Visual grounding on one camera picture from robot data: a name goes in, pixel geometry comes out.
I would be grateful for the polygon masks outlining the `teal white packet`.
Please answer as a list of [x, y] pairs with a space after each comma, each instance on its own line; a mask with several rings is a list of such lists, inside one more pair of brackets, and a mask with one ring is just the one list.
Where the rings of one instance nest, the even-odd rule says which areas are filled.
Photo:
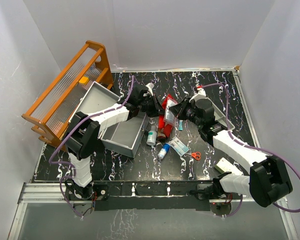
[[189, 148], [178, 138], [178, 137], [173, 137], [168, 144], [176, 151], [176, 153], [182, 157], [186, 153], [189, 152]]

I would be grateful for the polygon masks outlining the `orange small scissors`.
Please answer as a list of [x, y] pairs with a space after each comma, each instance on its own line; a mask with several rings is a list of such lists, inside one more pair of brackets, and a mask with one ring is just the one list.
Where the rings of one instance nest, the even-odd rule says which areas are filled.
[[200, 159], [201, 159], [201, 153], [200, 152], [192, 152], [191, 154], [191, 157], [193, 158], [193, 159], [195, 159], [196, 161], [199, 161]]

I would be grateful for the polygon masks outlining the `stack of gauze packets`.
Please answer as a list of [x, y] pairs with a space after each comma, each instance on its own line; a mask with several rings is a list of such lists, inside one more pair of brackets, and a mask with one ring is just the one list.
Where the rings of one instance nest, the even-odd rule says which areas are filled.
[[165, 107], [165, 113], [164, 113], [164, 118], [163, 118], [163, 121], [166, 123], [166, 124], [170, 124], [172, 126], [175, 126], [176, 125], [176, 117], [174, 116], [174, 114], [172, 113], [172, 111], [170, 110], [170, 107], [173, 107], [175, 105], [177, 105], [178, 103], [171, 99], [171, 98], [168, 98], [167, 99], [167, 102], [166, 102], [166, 107]]

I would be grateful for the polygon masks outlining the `light blue plastic tweezers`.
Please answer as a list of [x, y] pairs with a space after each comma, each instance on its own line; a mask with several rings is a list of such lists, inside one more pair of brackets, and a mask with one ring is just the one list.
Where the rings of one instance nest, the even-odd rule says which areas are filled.
[[178, 123], [178, 130], [179, 130], [179, 131], [182, 131], [182, 130], [183, 130], [183, 120], [179, 120], [179, 123]]

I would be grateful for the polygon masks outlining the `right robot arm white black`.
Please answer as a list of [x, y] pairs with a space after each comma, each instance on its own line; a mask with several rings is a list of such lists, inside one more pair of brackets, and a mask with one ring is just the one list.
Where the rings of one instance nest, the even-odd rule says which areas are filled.
[[205, 142], [223, 151], [248, 173], [223, 173], [215, 178], [212, 190], [216, 197], [223, 199], [230, 193], [246, 195], [265, 208], [293, 191], [284, 161], [230, 137], [225, 115], [209, 98], [192, 100], [187, 97], [169, 107], [169, 111], [178, 120], [194, 123]]

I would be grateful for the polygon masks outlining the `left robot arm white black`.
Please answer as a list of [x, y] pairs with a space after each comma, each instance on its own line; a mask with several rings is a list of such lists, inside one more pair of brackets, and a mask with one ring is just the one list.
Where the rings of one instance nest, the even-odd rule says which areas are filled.
[[153, 83], [135, 83], [128, 96], [114, 105], [95, 113], [85, 114], [79, 111], [74, 114], [63, 139], [73, 171], [71, 186], [67, 182], [65, 185], [77, 198], [87, 200], [93, 195], [90, 161], [100, 139], [100, 132], [129, 121], [140, 112], [149, 117], [164, 114], [163, 107], [153, 93], [153, 87]]

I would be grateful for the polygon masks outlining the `white green medicine bottle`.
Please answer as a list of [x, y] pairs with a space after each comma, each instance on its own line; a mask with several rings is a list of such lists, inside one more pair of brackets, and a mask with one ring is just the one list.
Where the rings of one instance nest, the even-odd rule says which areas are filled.
[[157, 127], [155, 125], [152, 125], [150, 128], [150, 131], [148, 132], [146, 144], [148, 146], [154, 146], [157, 141]]

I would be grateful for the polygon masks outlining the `grey metal medicine case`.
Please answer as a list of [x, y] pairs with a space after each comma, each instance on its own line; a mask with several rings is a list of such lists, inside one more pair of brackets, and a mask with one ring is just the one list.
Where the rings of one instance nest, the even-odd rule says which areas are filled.
[[92, 155], [99, 145], [127, 157], [135, 157], [148, 116], [135, 103], [146, 98], [148, 89], [137, 83], [127, 102], [94, 83], [70, 117], [65, 134], [69, 157], [82, 161]]

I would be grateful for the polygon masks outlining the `brown bottle orange cap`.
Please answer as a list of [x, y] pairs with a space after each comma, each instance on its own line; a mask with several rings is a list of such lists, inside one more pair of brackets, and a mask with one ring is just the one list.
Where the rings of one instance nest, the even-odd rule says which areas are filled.
[[166, 140], [166, 135], [164, 134], [164, 130], [162, 129], [162, 128], [159, 128], [158, 130], [157, 130], [157, 140], [159, 141], [159, 142], [163, 142], [163, 141], [165, 141]]

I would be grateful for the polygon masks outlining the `grey divided plastic tray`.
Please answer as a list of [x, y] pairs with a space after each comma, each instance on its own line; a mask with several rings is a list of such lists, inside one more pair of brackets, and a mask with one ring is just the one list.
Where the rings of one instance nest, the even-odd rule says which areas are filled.
[[225, 114], [214, 103], [212, 103], [212, 106], [214, 108], [215, 120], [217, 122], [219, 122], [221, 125], [223, 125], [227, 129], [228, 125], [226, 123], [226, 116], [225, 116]]

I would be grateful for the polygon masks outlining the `white blue spray bottle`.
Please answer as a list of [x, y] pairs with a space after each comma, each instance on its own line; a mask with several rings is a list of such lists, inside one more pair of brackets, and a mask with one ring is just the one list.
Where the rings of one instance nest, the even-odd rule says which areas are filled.
[[159, 161], [162, 161], [164, 159], [164, 157], [166, 156], [166, 154], [169, 152], [169, 149], [170, 149], [170, 145], [168, 143], [165, 143], [161, 150], [158, 152], [157, 154], [157, 159]]

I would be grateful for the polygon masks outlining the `yellow block on rack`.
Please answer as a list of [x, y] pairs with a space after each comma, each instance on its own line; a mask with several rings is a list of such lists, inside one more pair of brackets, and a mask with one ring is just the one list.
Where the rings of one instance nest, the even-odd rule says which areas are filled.
[[89, 77], [83, 76], [83, 77], [79, 80], [79, 83], [80, 83], [81, 85], [87, 85], [89, 81], [90, 81]]

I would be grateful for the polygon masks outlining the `orange wooden rack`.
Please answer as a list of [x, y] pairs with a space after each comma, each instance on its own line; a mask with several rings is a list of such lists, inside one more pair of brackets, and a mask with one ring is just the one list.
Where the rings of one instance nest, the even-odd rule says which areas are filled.
[[[79, 83], [89, 77], [86, 85]], [[31, 128], [44, 143], [57, 147], [68, 127], [71, 115], [80, 100], [94, 84], [110, 90], [114, 83], [106, 47], [88, 40], [52, 81], [22, 118], [33, 124]]]

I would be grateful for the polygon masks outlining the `aluminium front rail frame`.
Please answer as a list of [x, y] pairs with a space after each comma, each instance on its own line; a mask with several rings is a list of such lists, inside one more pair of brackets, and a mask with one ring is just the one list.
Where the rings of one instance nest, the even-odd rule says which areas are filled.
[[10, 240], [296, 240], [291, 215], [278, 206], [259, 207], [251, 198], [199, 200], [175, 195], [165, 184], [116, 187], [109, 198], [75, 201], [77, 217], [56, 183], [26, 183], [8, 235]]

